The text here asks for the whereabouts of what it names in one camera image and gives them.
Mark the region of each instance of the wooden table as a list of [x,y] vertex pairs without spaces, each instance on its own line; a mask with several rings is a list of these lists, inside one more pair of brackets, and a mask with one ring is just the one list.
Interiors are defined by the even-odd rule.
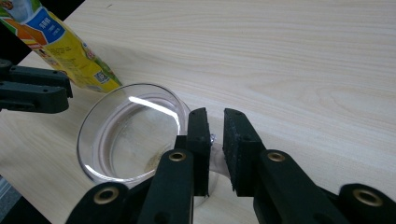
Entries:
[[[396,200],[394,1],[86,0],[66,23],[124,84],[154,82],[206,107],[243,111],[267,148],[321,187],[359,182]],[[37,55],[22,65],[49,68]],[[78,88],[57,115],[0,113],[0,174],[49,221],[64,223],[93,183],[79,127],[103,95]],[[257,223],[225,177],[195,223]]]

